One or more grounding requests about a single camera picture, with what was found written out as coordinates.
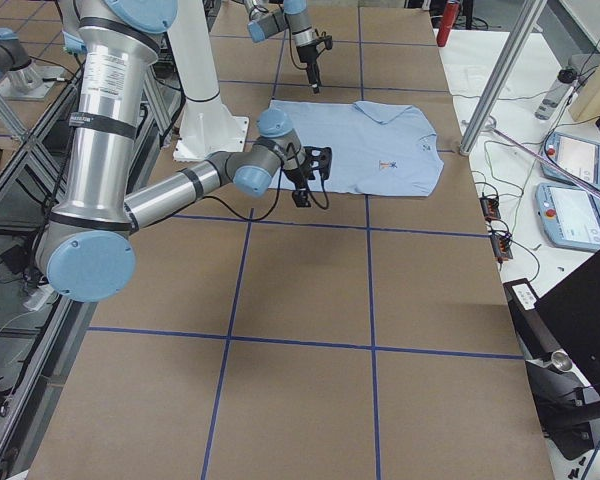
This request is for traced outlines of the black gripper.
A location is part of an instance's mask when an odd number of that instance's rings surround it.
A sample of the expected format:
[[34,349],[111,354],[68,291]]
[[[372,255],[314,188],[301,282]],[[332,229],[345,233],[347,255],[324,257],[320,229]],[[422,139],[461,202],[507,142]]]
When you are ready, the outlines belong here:
[[283,166],[286,178],[294,185],[292,200],[297,207],[310,207],[309,180],[315,180],[318,174],[321,185],[329,179],[332,162],[330,147],[302,147],[298,150],[294,144],[287,147],[287,159]]
[[300,62],[304,65],[308,82],[313,94],[320,93],[321,78],[318,58],[325,50],[331,50],[333,39],[326,32],[305,30],[296,34],[296,51]]

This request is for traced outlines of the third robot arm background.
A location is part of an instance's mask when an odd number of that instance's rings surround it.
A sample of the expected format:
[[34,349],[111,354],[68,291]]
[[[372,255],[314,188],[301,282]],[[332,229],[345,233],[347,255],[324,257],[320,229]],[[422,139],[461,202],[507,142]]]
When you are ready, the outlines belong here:
[[18,35],[10,28],[0,27],[0,80],[9,72],[22,70],[30,64],[31,57]]

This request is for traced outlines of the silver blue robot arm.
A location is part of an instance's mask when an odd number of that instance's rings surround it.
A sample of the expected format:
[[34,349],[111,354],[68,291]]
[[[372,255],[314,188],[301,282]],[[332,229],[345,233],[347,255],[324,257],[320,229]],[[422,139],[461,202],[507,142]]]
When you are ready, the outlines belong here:
[[[231,184],[259,197],[273,179],[288,179],[299,207],[309,184],[329,177],[332,152],[305,146],[289,116],[270,108],[259,135],[241,147],[248,121],[223,104],[208,24],[199,1],[63,1],[63,34],[85,56],[67,187],[54,206],[35,259],[49,285],[78,302],[121,291],[136,257],[130,236]],[[168,41],[182,86],[182,138],[189,166],[128,191],[147,75]]]
[[318,59],[333,48],[333,38],[313,26],[308,3],[303,0],[274,1],[276,9],[267,1],[240,1],[244,6],[247,30],[254,43],[263,42],[279,33],[289,37],[292,65],[306,74],[307,82],[314,94],[322,87]]

